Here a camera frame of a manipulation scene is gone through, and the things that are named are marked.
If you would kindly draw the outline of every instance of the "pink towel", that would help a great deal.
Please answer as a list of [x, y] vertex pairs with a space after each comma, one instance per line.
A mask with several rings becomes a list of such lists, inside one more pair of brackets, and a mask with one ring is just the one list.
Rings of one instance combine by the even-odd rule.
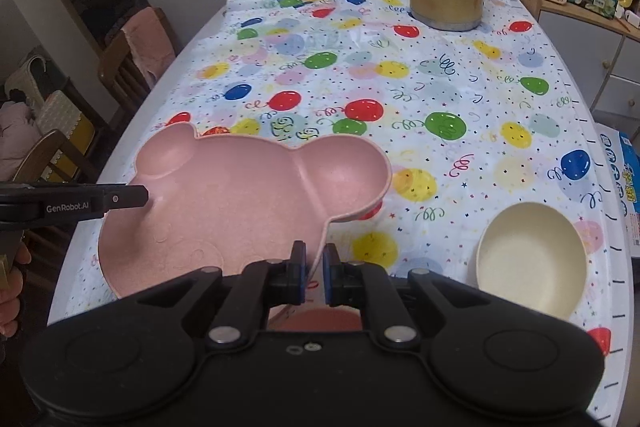
[[149, 87], [154, 87], [175, 60], [174, 48], [153, 8], [136, 13], [122, 27], [133, 62], [142, 72]]

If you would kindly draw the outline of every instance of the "finger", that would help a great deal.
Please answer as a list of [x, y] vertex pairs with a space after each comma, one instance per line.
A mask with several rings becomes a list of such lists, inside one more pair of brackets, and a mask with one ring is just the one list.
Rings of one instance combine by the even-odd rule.
[[20, 270], [17, 268], [12, 269], [7, 280], [9, 281], [9, 288], [0, 290], [0, 303], [15, 299], [22, 291], [22, 273]]
[[20, 264], [29, 264], [31, 262], [31, 252], [24, 243], [20, 243], [18, 251], [15, 254], [15, 262]]
[[17, 321], [11, 321], [7, 324], [0, 326], [0, 335], [4, 335], [6, 337], [14, 336], [16, 331], [18, 331]]
[[20, 301], [13, 299], [9, 302], [0, 304], [0, 324], [4, 325], [14, 320], [20, 311]]

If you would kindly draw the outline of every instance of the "balloon print tablecloth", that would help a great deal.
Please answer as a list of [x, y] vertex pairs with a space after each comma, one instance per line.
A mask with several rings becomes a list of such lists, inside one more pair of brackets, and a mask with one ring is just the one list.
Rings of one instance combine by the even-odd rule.
[[[408, 0], [229, 0], [227, 8], [222, 31], [199, 43], [140, 146], [174, 121], [290, 146], [330, 133], [375, 141], [393, 165], [392, 188], [361, 220], [332, 225], [328, 240], [343, 259], [399, 276], [428, 267], [466, 281], [482, 230], [502, 209], [557, 208], [588, 252], [571, 321], [607, 355], [590, 411], [611, 422], [630, 335], [619, 203], [588, 108], [522, 4], [484, 0], [482, 24], [467, 33], [421, 25]], [[95, 286], [97, 276], [82, 277]]]

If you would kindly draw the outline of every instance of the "pink cushion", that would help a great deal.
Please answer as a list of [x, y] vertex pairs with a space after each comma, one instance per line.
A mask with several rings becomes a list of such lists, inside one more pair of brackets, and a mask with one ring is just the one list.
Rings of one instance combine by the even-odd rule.
[[40, 131], [31, 121], [26, 104], [4, 102], [0, 107], [0, 181], [9, 181], [31, 148]]

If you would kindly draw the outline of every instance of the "red balloon print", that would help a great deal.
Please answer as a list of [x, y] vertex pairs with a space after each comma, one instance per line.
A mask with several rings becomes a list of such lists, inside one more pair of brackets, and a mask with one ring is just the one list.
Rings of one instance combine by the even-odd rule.
[[531, 24], [529, 21], [516, 21], [516, 22], [512, 22], [511, 25], [509, 26], [509, 29], [512, 32], [528, 32], [531, 28], [532, 28], [533, 24]]
[[384, 112], [385, 110], [380, 102], [371, 100], [370, 98], [354, 100], [353, 102], [349, 102], [347, 107], [344, 108], [344, 115], [347, 118], [363, 122], [375, 122], [382, 117]]
[[212, 127], [208, 131], [205, 131], [204, 133], [202, 133], [202, 135], [209, 136], [210, 134], [229, 134], [229, 133], [230, 131], [228, 127], [217, 126], [217, 127]]
[[409, 37], [411, 39], [415, 39], [418, 35], [420, 35], [420, 30], [415, 26], [394, 26], [394, 31], [402, 36]]
[[374, 206], [369, 212], [367, 212], [364, 216], [359, 217], [358, 221], [364, 221], [366, 219], [371, 219], [373, 216], [375, 216], [377, 213], [379, 213], [380, 208], [382, 208], [382, 201], [380, 201], [380, 203], [378, 203], [376, 206]]
[[185, 111], [185, 112], [179, 112], [178, 114], [176, 114], [166, 124], [171, 125], [172, 123], [188, 122], [188, 121], [191, 121], [191, 114]]
[[295, 91], [281, 91], [273, 95], [267, 105], [274, 111], [288, 111], [296, 107], [302, 97]]
[[327, 15], [329, 15], [329, 13], [331, 13], [334, 10], [335, 8], [321, 8], [319, 10], [313, 10], [311, 12], [311, 15], [319, 19], [324, 19]]
[[598, 343], [602, 354], [606, 357], [611, 349], [611, 330], [609, 330], [609, 328], [594, 328], [593, 330], [587, 331], [587, 333]]

